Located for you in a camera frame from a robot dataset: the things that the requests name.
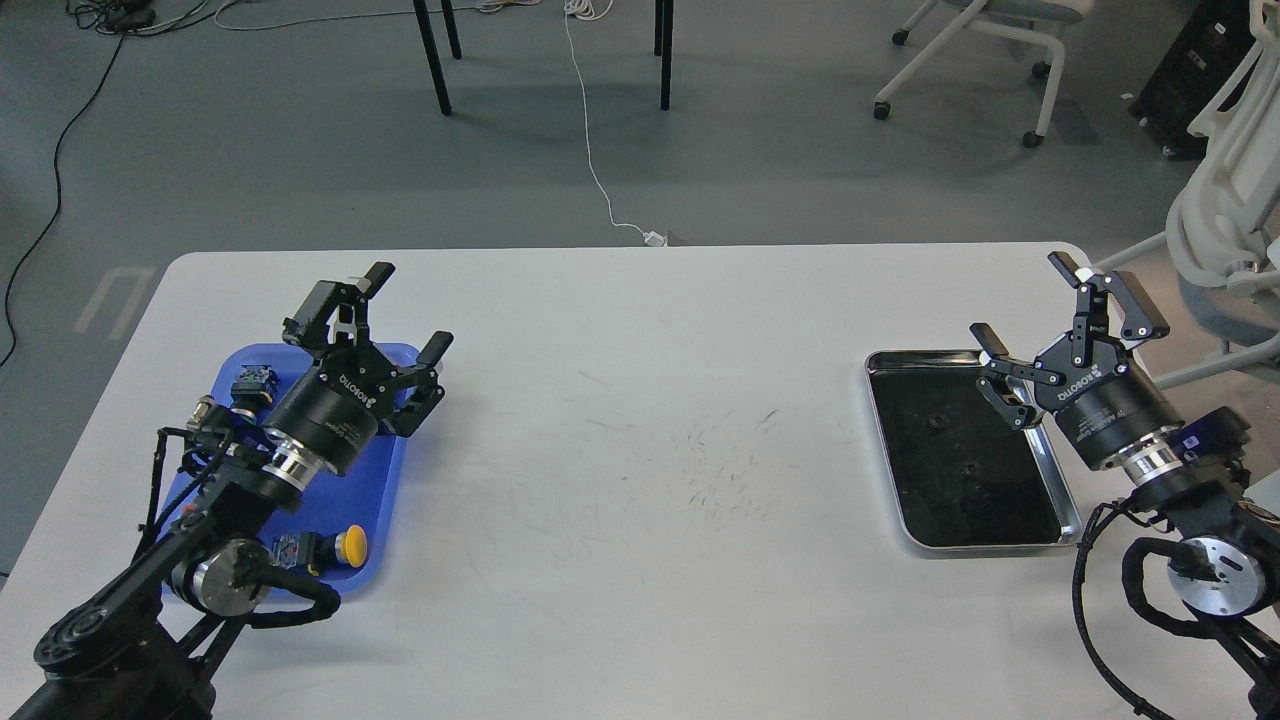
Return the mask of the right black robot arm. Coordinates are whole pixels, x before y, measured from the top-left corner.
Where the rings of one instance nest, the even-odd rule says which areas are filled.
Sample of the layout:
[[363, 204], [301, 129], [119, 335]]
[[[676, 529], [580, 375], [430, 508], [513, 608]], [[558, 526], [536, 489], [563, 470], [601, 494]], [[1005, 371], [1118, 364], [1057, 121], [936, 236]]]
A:
[[1071, 327], [1033, 361], [1010, 355], [986, 323], [972, 325], [983, 359], [978, 388], [1015, 430], [1051, 415], [1094, 471], [1123, 469], [1133, 492], [1100, 503], [1076, 546], [1071, 609], [1085, 652], [1137, 715], [1164, 712], [1101, 659], [1085, 624], [1083, 585], [1096, 541], [1117, 518], [1148, 527], [1121, 560], [1130, 609], [1178, 637], [1213, 641], [1252, 682], [1260, 719], [1279, 714], [1277, 642], [1251, 620], [1277, 602], [1277, 516], [1245, 497], [1248, 424], [1230, 407], [1184, 421], [1132, 355], [1169, 323], [1129, 272], [1084, 272], [1068, 254], [1050, 263], [1073, 287]]

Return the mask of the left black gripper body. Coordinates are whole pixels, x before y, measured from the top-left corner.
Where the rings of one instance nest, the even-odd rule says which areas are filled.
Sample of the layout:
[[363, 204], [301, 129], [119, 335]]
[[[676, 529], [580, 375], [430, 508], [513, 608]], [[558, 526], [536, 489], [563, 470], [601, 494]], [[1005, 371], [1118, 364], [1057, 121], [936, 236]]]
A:
[[283, 443], [291, 441], [320, 457], [325, 471], [343, 477], [379, 436], [389, 436], [390, 414], [407, 397], [388, 382], [408, 366], [408, 345], [374, 345], [369, 357], [349, 369], [308, 368], [268, 414], [262, 427]]

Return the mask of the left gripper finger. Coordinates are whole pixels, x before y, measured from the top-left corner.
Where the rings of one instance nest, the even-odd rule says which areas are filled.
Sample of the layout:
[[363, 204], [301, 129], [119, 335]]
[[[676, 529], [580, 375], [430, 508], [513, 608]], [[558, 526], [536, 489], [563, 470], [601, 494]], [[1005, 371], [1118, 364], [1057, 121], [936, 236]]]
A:
[[390, 409], [380, 413], [380, 433], [411, 437], [445, 396], [438, 365], [454, 336], [436, 331], [411, 366], [402, 366], [384, 384]]
[[374, 263], [360, 278], [319, 281], [297, 313], [284, 319], [283, 342], [307, 354], [371, 346], [369, 301], [394, 272], [392, 263]]

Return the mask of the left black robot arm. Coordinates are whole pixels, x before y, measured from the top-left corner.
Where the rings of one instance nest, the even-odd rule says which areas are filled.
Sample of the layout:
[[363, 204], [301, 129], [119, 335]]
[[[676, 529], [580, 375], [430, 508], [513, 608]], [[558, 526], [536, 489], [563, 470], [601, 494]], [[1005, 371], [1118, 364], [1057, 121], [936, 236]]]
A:
[[369, 304], [393, 273], [375, 263], [314, 286], [283, 323], [283, 341], [311, 359], [289, 388], [274, 366], [244, 364], [227, 404], [204, 396], [183, 428], [157, 430], [154, 477], [177, 437], [188, 486], [166, 503], [152, 486], [131, 565], [44, 633], [33, 651], [44, 684], [15, 717], [209, 719], [212, 676], [242, 630], [339, 609], [324, 577], [367, 562], [367, 532], [262, 529], [298, 510], [317, 475], [347, 474], [378, 437], [412, 436], [444, 398], [449, 332], [410, 364], [370, 336]]

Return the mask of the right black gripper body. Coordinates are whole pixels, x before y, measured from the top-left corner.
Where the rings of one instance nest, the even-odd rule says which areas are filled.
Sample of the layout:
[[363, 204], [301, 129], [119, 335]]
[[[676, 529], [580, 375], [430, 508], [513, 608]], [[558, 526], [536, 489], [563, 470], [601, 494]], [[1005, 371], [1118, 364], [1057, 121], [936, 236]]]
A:
[[1068, 337], [1037, 356], [1039, 368], [1062, 383], [1037, 384], [1034, 397], [1091, 470], [1144, 436], [1183, 427], [1183, 418], [1120, 341], [1094, 340], [1083, 366], [1073, 364], [1075, 357]]

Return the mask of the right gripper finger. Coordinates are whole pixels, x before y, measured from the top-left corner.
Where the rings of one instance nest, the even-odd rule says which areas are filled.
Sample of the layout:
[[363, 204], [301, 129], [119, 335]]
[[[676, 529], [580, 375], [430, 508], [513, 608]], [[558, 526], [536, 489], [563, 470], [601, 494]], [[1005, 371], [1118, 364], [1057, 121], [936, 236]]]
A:
[[[1068, 406], [1057, 398], [1057, 391], [1053, 389], [1064, 383], [1065, 375], [1060, 366], [1043, 369], [1011, 357], [1007, 347], [987, 323], [972, 323], [969, 329], [987, 356], [978, 380], [979, 391], [1014, 430], [1033, 429], [1039, 425], [1046, 413], [1056, 415]], [[1041, 402], [1038, 389], [1032, 392], [1030, 404], [1020, 400], [1012, 388], [1015, 380], [1051, 387], [1044, 396], [1050, 402]]]
[[1123, 315], [1119, 338], [1143, 343], [1169, 336], [1170, 324], [1152, 297], [1130, 272], [1092, 273], [1082, 278], [1082, 266], [1062, 251], [1048, 255], [1050, 264], [1076, 291], [1076, 310], [1068, 332], [1073, 351], [1091, 351], [1093, 343], [1110, 334], [1108, 302], [1115, 301]]

